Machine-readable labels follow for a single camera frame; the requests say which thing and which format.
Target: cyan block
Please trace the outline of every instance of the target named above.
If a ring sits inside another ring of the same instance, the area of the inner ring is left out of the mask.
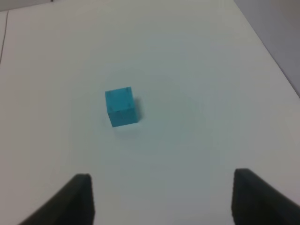
[[[113,128],[138,122],[131,87],[106,91],[105,99]]]

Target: white table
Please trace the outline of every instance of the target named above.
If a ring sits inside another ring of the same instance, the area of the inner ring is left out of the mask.
[[[104,91],[127,86],[142,120],[112,128]],[[2,225],[76,173],[93,177],[96,225],[231,225],[236,168],[300,203],[299,134],[299,98],[231,0],[62,0],[9,14]]]

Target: gray wall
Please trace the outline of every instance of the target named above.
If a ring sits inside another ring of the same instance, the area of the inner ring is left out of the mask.
[[[300,1],[235,2],[300,96]]]
[[[51,0],[1,0],[0,11],[50,2]]]

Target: cube face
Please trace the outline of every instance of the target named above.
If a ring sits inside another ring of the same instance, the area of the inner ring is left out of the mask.
[[[106,91],[105,98],[112,127],[138,122],[131,87]]]

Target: blue cube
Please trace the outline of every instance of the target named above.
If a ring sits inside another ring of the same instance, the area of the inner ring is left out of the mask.
[[[113,128],[138,122],[131,87],[106,91],[105,99]]]

